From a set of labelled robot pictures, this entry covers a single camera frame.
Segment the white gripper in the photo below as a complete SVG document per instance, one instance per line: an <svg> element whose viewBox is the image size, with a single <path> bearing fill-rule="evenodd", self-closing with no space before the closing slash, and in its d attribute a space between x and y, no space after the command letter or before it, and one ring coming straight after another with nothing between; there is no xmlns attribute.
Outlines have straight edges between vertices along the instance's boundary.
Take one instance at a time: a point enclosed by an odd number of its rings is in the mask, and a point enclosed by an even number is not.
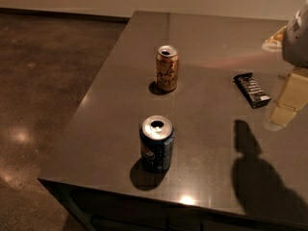
<svg viewBox="0 0 308 231"><path fill-rule="evenodd" d="M262 48L269 52L282 50L286 62L299 67L308 67L308 0L288 22L287 27L283 26L266 39ZM294 68L285 80L269 115L269 121L284 127L307 104L308 69Z"/></svg>

